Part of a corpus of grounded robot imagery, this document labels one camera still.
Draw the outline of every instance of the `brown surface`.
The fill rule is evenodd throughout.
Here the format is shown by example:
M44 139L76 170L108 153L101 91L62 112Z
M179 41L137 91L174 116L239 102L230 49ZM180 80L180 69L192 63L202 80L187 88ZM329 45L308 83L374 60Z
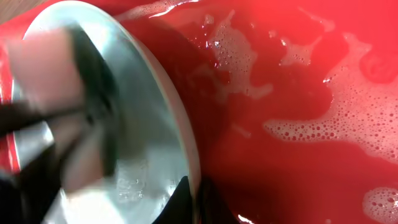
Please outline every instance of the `brown surface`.
M0 24L45 1L46 0L0 0Z

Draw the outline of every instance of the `red surface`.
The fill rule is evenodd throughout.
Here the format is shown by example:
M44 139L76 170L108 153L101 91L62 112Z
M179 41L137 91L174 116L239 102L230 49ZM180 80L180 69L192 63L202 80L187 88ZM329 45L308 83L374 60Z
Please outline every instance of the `red surface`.
M88 2L115 16L152 1ZM21 38L33 18L52 3L2 25L0 36ZM335 28L325 31L299 7L333 21ZM263 97L248 96L230 71L218 68L214 42L206 48L232 10L231 27L257 54L250 85L272 84ZM203 23L207 14L214 24ZM396 1L203 0L182 4L163 16L148 18L153 15L149 14L121 23L154 53L174 82L192 122L203 175L216 181L236 215L253 223L377 223L363 211L364 195L378 187L398 189L398 162L369 156L355 142L283 141L265 131L263 123L317 119L329 110L334 93L323 80L349 53L342 33L372 45L356 61L367 81L374 86L392 83L398 74L397 14ZM320 36L309 65L279 65L287 53L282 37L304 46ZM239 65L245 57L242 49L231 53ZM199 69L208 74L195 75L200 67L208 67ZM8 75L2 73L3 97L10 91ZM232 84L235 88L220 101L216 94ZM391 95L398 96L398 91Z

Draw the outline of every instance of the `wet red surface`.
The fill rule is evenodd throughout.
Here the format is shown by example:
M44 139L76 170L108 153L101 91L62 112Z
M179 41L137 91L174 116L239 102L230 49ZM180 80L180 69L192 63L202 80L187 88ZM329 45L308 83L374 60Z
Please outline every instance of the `wet red surface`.
M398 189L398 2L88 2L116 16L164 66L191 119L203 175L237 217L398 222L398 203L375 212L364 199ZM52 3L2 25L0 36L21 38ZM4 97L9 74L1 75ZM379 107L366 106L373 102ZM344 124L333 104L348 111ZM380 110L388 118L372 115ZM291 128L321 121L319 132ZM376 123L388 122L374 139Z

